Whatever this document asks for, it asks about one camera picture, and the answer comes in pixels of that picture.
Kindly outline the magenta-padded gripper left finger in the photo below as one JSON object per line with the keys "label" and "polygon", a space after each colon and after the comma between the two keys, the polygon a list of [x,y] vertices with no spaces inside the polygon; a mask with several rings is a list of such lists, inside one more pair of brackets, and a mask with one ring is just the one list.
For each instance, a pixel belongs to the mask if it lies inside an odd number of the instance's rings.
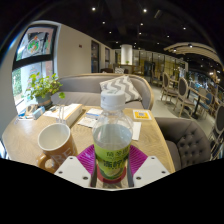
{"label": "magenta-padded gripper left finger", "polygon": [[95,187],[97,168],[94,146],[90,145],[78,156],[69,156],[55,175],[82,187]]}

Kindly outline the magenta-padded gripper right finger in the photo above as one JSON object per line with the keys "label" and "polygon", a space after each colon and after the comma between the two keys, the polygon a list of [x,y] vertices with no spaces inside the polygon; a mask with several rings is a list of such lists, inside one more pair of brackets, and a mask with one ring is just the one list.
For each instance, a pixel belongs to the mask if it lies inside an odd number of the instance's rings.
{"label": "magenta-padded gripper right finger", "polygon": [[170,172],[156,156],[147,156],[131,145],[127,164],[127,178],[130,187],[139,188],[157,181]]}

